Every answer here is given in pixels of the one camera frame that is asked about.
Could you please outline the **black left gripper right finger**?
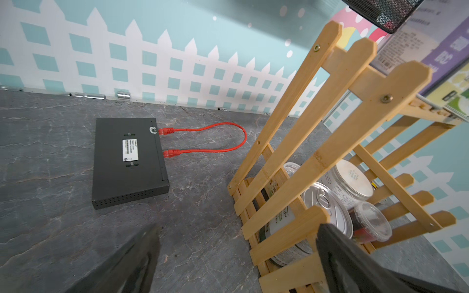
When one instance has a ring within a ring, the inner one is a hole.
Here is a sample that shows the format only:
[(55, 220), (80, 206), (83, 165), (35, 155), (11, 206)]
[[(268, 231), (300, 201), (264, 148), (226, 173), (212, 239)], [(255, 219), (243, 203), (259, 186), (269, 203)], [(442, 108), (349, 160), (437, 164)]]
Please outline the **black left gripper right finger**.
[(331, 293), (438, 293), (440, 287), (378, 265), (335, 226), (321, 224), (316, 240)]

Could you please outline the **red-label clear plastic cup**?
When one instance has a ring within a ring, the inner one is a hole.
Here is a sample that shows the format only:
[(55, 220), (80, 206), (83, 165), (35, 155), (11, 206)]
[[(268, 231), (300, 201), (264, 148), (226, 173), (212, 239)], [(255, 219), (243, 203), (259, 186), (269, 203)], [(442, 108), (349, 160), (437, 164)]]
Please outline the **red-label clear plastic cup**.
[(352, 240), (358, 244), (385, 242), (392, 236), (392, 227), (375, 205), (363, 201), (349, 211), (353, 225)]

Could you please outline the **purple-label tin can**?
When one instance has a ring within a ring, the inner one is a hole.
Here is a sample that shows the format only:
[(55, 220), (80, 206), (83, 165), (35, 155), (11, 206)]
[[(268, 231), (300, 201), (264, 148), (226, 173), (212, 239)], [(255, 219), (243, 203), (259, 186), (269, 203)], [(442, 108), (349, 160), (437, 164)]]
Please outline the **purple-label tin can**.
[(432, 68), (429, 95), (469, 58), (469, 2), (423, 1), (399, 31), (386, 41), (371, 66), (383, 74), (410, 61)]

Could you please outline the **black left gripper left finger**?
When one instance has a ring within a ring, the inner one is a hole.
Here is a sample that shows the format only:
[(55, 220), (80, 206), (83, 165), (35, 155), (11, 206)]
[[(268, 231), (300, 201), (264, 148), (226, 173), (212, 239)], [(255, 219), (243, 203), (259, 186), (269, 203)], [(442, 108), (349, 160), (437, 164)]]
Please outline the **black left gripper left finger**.
[(161, 227), (145, 226), (68, 293), (148, 293), (160, 255)]

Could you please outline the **yellow seed jar white lid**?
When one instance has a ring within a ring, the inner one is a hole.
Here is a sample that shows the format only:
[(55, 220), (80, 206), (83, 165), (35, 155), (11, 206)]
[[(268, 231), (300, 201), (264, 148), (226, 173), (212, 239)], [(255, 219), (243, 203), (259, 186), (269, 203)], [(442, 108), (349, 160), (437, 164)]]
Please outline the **yellow seed jar white lid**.
[(426, 96), (433, 105), (469, 121), (469, 62), (450, 74)]

